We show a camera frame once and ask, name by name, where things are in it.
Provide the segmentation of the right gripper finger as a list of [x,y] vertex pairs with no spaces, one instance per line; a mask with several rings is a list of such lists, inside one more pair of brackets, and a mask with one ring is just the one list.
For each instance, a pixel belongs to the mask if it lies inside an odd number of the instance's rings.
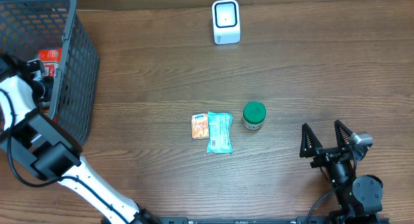
[[307,123],[304,123],[301,127],[300,157],[315,157],[322,149],[323,146],[313,133],[311,127]]
[[340,120],[334,122],[336,142],[339,148],[345,148],[353,132]]

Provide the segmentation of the red cracker sleeve package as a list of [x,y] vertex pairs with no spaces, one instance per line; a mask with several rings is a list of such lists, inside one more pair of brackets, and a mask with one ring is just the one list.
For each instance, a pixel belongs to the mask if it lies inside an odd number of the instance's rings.
[[52,89],[57,70],[60,67],[61,53],[62,48],[45,49],[38,52],[38,58],[43,65],[41,83],[45,86],[45,94],[41,98],[41,110],[45,115],[48,115],[50,109]]

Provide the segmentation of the green lid jar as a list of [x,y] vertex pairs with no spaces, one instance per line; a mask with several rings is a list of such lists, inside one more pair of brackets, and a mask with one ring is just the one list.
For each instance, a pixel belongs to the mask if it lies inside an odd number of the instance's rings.
[[247,103],[243,109],[243,126],[249,130],[260,129],[265,121],[266,114],[266,107],[261,102],[252,101]]

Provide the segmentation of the teal wet wipes pack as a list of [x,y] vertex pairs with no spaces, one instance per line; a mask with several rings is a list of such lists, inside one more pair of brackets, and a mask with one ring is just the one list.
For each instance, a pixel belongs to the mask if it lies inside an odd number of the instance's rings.
[[230,130],[233,116],[231,113],[208,112],[209,141],[206,153],[232,153]]

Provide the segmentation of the small orange tissue pack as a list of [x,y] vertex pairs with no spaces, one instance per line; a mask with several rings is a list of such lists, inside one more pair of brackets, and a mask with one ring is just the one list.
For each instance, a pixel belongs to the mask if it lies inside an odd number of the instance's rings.
[[208,114],[200,113],[191,117],[191,137],[192,139],[208,139],[209,126]]

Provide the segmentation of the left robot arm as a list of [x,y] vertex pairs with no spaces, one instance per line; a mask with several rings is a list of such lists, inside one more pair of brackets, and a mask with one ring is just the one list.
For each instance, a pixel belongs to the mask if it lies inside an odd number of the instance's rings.
[[39,69],[38,62],[1,54],[1,149],[15,178],[32,188],[59,183],[83,197],[107,223],[160,223],[100,177],[78,142],[39,110],[45,88],[31,77]]

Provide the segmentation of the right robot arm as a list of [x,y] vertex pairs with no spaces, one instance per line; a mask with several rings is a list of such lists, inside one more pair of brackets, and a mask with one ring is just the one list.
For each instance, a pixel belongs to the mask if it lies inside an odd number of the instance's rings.
[[351,131],[340,120],[334,122],[334,128],[337,146],[324,148],[307,123],[301,127],[300,157],[311,158],[310,166],[319,168],[332,186],[311,206],[305,222],[312,223],[316,207],[334,194],[339,209],[329,212],[323,223],[388,223],[387,218],[378,216],[383,182],[374,175],[356,175],[358,162],[371,149],[373,137],[367,132]]

